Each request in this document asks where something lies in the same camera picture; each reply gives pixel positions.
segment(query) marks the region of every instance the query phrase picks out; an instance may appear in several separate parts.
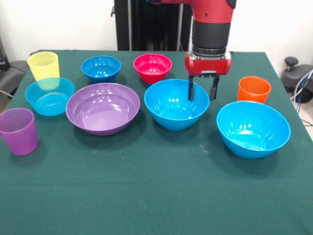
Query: purple cup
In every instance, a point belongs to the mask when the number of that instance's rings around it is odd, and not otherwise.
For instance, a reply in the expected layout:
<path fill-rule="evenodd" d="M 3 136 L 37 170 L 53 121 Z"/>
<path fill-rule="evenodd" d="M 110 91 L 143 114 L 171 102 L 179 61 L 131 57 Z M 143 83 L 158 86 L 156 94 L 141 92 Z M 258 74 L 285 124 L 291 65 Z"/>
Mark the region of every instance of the purple cup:
<path fill-rule="evenodd" d="M 26 155 L 37 148 L 34 114 L 25 108 L 9 109 L 0 114 L 0 136 L 15 155 Z"/>

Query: small blue bowl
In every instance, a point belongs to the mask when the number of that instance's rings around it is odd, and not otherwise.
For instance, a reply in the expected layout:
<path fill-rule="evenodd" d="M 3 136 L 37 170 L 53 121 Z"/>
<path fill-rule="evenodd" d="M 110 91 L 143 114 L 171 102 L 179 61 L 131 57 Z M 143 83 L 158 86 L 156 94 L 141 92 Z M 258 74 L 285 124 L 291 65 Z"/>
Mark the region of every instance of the small blue bowl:
<path fill-rule="evenodd" d="M 65 78 L 45 78 L 34 82 L 25 91 L 25 98 L 40 115 L 65 113 L 67 101 L 74 94 L 74 84 Z"/>
<path fill-rule="evenodd" d="M 154 120 L 171 131 L 181 131 L 196 123 L 209 107 L 206 91 L 194 83 L 194 101 L 188 100 L 188 81 L 168 79 L 153 84 L 144 101 Z"/>
<path fill-rule="evenodd" d="M 114 82 L 121 70 L 121 62 L 111 56 L 95 56 L 84 61 L 82 72 L 94 83 Z"/>
<path fill-rule="evenodd" d="M 270 106 L 250 101 L 222 107 L 216 122 L 226 146 L 245 159 L 263 158 L 276 152 L 291 134 L 283 115 Z"/>

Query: bowl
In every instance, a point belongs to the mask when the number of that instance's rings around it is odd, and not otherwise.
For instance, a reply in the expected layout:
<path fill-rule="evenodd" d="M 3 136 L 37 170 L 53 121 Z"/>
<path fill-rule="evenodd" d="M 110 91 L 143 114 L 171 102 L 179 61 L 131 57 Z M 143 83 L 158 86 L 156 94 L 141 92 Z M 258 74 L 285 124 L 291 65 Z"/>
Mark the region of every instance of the bowl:
<path fill-rule="evenodd" d="M 111 56 L 95 56 L 82 63 L 82 72 L 93 82 L 114 82 L 121 62 Z"/>
<path fill-rule="evenodd" d="M 144 101 L 154 120 L 171 131 L 181 131 L 196 123 L 209 107 L 206 91 L 194 83 L 194 101 L 188 100 L 188 81 L 168 79 L 149 87 Z"/>
<path fill-rule="evenodd" d="M 154 84 L 166 77 L 172 68 L 172 61 L 165 55 L 144 54 L 135 59 L 134 68 L 143 81 Z"/>
<path fill-rule="evenodd" d="M 284 146 L 290 126 L 278 111 L 265 104 L 238 101 L 218 112 L 217 127 L 226 146 L 237 156 L 257 159 Z"/>
<path fill-rule="evenodd" d="M 140 100 L 132 89 L 116 83 L 98 83 L 77 91 L 68 101 L 67 118 L 89 134 L 115 134 L 134 119 Z"/>
<path fill-rule="evenodd" d="M 61 77 L 44 78 L 31 84 L 25 98 L 36 113 L 56 116 L 65 112 L 67 101 L 74 94 L 74 84 Z"/>

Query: cup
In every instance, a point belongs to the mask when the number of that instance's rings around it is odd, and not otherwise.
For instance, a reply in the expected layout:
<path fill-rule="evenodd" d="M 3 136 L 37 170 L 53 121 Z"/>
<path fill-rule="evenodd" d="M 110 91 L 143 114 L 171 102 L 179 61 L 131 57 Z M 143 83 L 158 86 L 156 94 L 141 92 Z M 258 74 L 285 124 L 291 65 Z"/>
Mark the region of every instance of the cup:
<path fill-rule="evenodd" d="M 34 114 L 25 108 L 0 114 L 0 136 L 15 155 L 33 152 L 38 145 Z"/>
<path fill-rule="evenodd" d="M 32 54 L 27 63 L 35 80 L 48 77 L 60 77 L 58 55 L 51 51 L 42 51 Z"/>
<path fill-rule="evenodd" d="M 243 77 L 239 81 L 238 101 L 248 100 L 265 103 L 271 91 L 271 85 L 263 78 L 256 76 Z"/>

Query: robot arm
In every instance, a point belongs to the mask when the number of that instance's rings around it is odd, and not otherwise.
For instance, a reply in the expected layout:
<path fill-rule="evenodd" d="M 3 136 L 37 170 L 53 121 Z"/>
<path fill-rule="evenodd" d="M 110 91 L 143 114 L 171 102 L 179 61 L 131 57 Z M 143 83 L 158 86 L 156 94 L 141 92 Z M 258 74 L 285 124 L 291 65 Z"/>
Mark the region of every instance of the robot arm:
<path fill-rule="evenodd" d="M 193 100 L 193 78 L 214 77 L 210 99 L 215 100 L 220 75 L 230 70 L 231 56 L 226 52 L 230 23 L 236 0 L 147 0 L 154 4 L 186 3 L 193 10 L 192 52 L 185 57 L 189 75 L 188 99 Z"/>

